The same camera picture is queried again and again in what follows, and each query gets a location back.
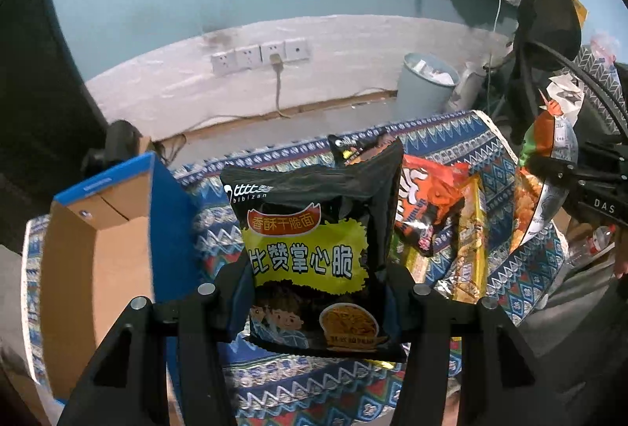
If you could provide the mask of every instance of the orange snack bag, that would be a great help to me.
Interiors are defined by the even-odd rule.
[[[558,213],[568,190],[538,178],[527,168],[533,154],[576,163],[578,140],[569,120],[555,100],[545,101],[542,111],[526,131],[514,176],[513,238],[510,252],[534,238]]]
[[[404,155],[395,227],[408,243],[423,251],[431,250],[434,225],[462,204],[463,196],[457,186],[468,176],[466,164],[444,166]]]

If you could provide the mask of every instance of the cable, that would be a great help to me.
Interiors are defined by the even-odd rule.
[[[283,112],[281,112],[281,109],[279,108],[279,96],[281,94],[281,71],[280,70],[278,71],[277,69],[275,69],[275,72],[277,73],[277,87],[276,87],[276,93],[275,93],[275,111],[281,117],[291,119],[292,118],[291,116],[289,116],[288,114],[284,114]],[[365,91],[383,91],[383,92],[389,93],[389,92],[391,92],[393,90],[392,89],[382,88],[382,87],[366,87],[364,89],[360,89],[359,91],[356,91],[356,93],[353,93],[352,95],[349,95],[346,98],[358,97]],[[193,131],[193,130],[197,130],[199,125],[202,125],[203,123],[207,123],[208,121],[211,121],[212,119],[231,118],[230,121],[232,121],[234,119],[256,119],[258,117],[259,117],[258,114],[252,114],[252,115],[248,115],[248,116],[242,116],[242,115],[239,115],[239,114],[215,114],[213,116],[206,117],[205,119],[203,119],[203,121],[199,121],[197,123],[194,123],[194,125],[191,125],[191,126],[187,127],[186,129],[181,130],[180,132],[178,132],[177,135],[183,135],[185,132],[190,132],[190,131]]]
[[[169,167],[172,162],[175,161],[179,152],[183,150],[183,147],[188,142],[188,138],[185,134],[177,134],[175,135],[175,137],[183,137],[183,142],[179,144],[179,146],[172,145],[172,147],[170,148],[170,155],[168,156],[166,156],[166,147],[164,146],[163,142],[153,142],[153,146],[155,147],[156,153],[159,155],[159,159],[161,159],[161,163],[164,164],[166,167]]]
[[[283,71],[283,61],[281,60],[281,56],[279,54],[271,54],[271,64],[272,69],[274,69],[277,74],[277,89],[275,90],[275,110],[281,117],[291,118],[292,116],[288,116],[281,112],[279,108],[279,96],[281,95],[281,73]]]
[[[495,31],[497,31],[497,19],[499,18],[499,12],[502,10],[502,0],[499,0],[497,5],[497,13],[495,13],[495,22],[493,22],[493,32],[491,36],[495,35]],[[491,66],[493,64],[493,45],[491,42],[491,51],[489,52],[489,70],[488,70],[488,82],[486,84],[486,114],[491,116]]]

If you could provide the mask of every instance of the trash can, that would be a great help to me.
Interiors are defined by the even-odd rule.
[[[415,67],[421,60],[434,70],[448,73],[453,84],[445,85],[418,72]],[[397,83],[397,114],[399,119],[429,117],[443,112],[445,104],[458,82],[460,82],[458,72],[445,61],[431,54],[406,54]]]

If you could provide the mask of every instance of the yellow snack bag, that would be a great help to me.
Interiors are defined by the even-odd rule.
[[[404,243],[396,231],[392,234],[389,258],[395,263],[405,266],[409,270],[410,275],[412,275],[415,283],[425,282],[429,258],[423,256],[415,247]]]
[[[486,200],[480,175],[473,175],[459,189],[465,205],[458,222],[458,254],[436,289],[448,298],[475,304],[486,294],[488,272]]]

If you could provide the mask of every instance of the power cord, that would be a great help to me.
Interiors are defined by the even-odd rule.
[[[499,0],[499,4],[497,5],[497,13],[495,13],[495,22],[493,22],[493,32],[491,33],[491,37],[495,35],[495,31],[497,31],[497,19],[499,18],[499,12],[502,9],[502,0]],[[486,114],[491,116],[491,67],[493,64],[493,45],[491,41],[491,51],[489,52],[489,70],[488,70],[488,78],[486,84]]]
[[[178,146],[172,145],[172,147],[170,148],[170,155],[168,156],[166,156],[166,147],[164,146],[163,142],[156,141],[153,143],[153,146],[155,147],[155,150],[157,154],[159,155],[159,159],[161,159],[161,162],[166,167],[169,167],[172,164],[172,162],[175,161],[179,152],[183,150],[183,147],[188,142],[188,138],[185,134],[178,134],[176,135],[176,137],[179,137],[179,138],[183,137],[183,142],[181,142]]]
[[[281,112],[279,108],[279,96],[281,95],[281,73],[283,71],[283,60],[279,54],[271,54],[271,65],[272,69],[274,69],[277,74],[277,89],[275,91],[275,110],[281,117],[287,117],[288,119],[292,116],[288,116]]]

